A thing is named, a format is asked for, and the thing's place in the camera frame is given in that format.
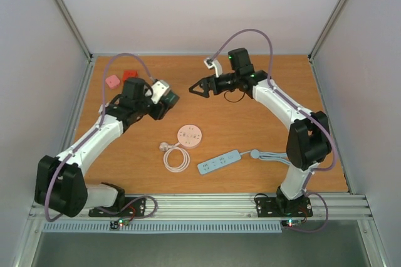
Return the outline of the dark green patterned cube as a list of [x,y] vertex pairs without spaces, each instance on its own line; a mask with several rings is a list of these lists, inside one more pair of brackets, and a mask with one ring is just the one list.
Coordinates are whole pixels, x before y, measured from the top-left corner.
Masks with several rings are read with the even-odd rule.
[[180,97],[175,92],[170,90],[161,97],[160,103],[162,104],[163,109],[167,112],[172,109],[179,100]]

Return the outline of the pink round socket hub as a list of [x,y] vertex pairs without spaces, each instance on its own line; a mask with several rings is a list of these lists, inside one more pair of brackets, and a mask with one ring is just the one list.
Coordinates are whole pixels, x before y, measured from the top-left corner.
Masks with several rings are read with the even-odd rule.
[[184,125],[177,132],[177,141],[185,149],[194,149],[201,144],[202,131],[196,125]]

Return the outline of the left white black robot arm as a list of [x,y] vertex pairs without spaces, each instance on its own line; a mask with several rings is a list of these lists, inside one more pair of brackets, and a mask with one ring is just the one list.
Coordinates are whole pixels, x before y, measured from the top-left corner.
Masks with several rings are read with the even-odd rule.
[[121,93],[101,105],[98,120],[83,136],[58,155],[45,155],[38,162],[34,200],[43,205],[46,220],[56,220],[50,216],[51,210],[68,217],[92,208],[112,216],[121,215],[128,206],[124,189],[105,182],[88,185],[85,174],[130,126],[146,115],[163,119],[178,100],[179,96],[163,80],[149,85],[141,78],[126,79]]

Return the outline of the pink cube plug adapter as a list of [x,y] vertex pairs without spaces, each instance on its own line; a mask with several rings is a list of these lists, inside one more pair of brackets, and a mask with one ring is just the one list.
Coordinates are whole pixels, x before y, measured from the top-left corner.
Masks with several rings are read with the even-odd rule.
[[105,78],[105,83],[109,89],[114,90],[121,84],[121,80],[117,75],[111,75]]

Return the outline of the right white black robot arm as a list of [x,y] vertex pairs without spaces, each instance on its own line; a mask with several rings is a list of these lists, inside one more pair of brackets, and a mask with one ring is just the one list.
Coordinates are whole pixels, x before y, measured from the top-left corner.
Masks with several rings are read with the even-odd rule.
[[204,64],[214,70],[214,75],[200,79],[189,91],[207,98],[211,93],[218,95],[240,90],[266,107],[287,128],[289,167],[276,191],[275,202],[282,215],[289,215],[305,198],[310,177],[333,151],[328,117],[322,111],[312,112],[294,101],[274,82],[270,72],[256,71],[247,49],[234,49],[228,53],[228,58],[230,73],[223,73],[215,58],[206,58]]

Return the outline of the light blue power strip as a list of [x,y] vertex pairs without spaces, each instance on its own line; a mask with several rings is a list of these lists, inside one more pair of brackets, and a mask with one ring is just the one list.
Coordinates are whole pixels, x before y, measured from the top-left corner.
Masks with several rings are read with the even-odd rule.
[[232,150],[220,156],[209,159],[205,162],[201,162],[197,165],[197,169],[200,175],[206,175],[208,173],[219,170],[223,167],[229,166],[241,160],[241,155],[238,150]]

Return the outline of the red cube plug adapter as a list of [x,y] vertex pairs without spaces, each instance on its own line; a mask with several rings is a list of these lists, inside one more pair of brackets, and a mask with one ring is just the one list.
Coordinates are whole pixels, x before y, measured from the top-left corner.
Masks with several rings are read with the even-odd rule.
[[122,80],[126,81],[128,78],[138,77],[138,72],[136,70],[124,70]]

